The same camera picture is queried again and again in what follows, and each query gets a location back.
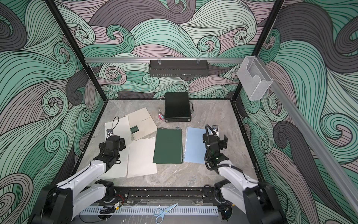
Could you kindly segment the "light blue spiral notebook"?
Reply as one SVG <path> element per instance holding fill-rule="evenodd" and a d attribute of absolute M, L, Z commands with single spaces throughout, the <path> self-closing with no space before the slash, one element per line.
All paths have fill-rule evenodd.
<path fill-rule="evenodd" d="M 186 143 L 184 150 L 184 162 L 205 163 L 206 146 L 203 143 L 203 135 L 206 135 L 205 129 L 187 127 Z"/>

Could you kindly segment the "beige spiral notebook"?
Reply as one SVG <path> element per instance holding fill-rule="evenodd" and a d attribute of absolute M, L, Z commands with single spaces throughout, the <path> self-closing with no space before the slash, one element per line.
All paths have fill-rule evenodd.
<path fill-rule="evenodd" d="M 126 115 L 135 141 L 157 131 L 157 126 L 146 108 Z"/>

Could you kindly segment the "dark green spiral notebook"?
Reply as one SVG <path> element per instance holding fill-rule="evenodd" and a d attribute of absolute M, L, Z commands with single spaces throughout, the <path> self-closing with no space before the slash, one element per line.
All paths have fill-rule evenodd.
<path fill-rule="evenodd" d="M 158 128 L 153 156 L 156 164 L 182 164 L 182 129 Z"/>

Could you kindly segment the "torn white lined page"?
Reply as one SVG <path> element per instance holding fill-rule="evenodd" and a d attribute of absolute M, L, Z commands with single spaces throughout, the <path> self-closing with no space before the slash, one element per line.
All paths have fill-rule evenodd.
<path fill-rule="evenodd" d="M 105 124 L 105 137 L 106 130 L 109 128 L 113 128 L 113 135 L 117 135 L 125 139 L 126 147 L 132 143 L 128 117 L 125 116 L 120 118 L 116 116 L 112 121 L 107 122 Z"/>

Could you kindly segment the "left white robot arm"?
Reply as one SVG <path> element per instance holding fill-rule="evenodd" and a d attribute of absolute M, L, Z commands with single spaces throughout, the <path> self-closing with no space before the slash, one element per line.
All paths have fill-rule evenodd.
<path fill-rule="evenodd" d="M 99 144 L 99 154 L 78 173 L 56 185 L 42 188 L 29 217 L 30 224 L 69 224 L 94 202 L 111 203 L 115 199 L 113 182 L 100 176 L 120 163 L 125 139 L 112 135 Z"/>

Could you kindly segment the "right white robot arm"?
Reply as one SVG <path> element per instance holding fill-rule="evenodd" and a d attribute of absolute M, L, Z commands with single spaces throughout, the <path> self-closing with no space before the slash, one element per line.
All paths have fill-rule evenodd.
<path fill-rule="evenodd" d="M 221 152 L 227 148 L 227 136 L 220 139 L 215 130 L 205 126 L 202 136 L 206 148 L 204 163 L 226 179 L 219 186 L 219 199 L 229 201 L 246 214 L 250 224 L 286 224 L 287 218 L 273 186 L 246 175 Z"/>

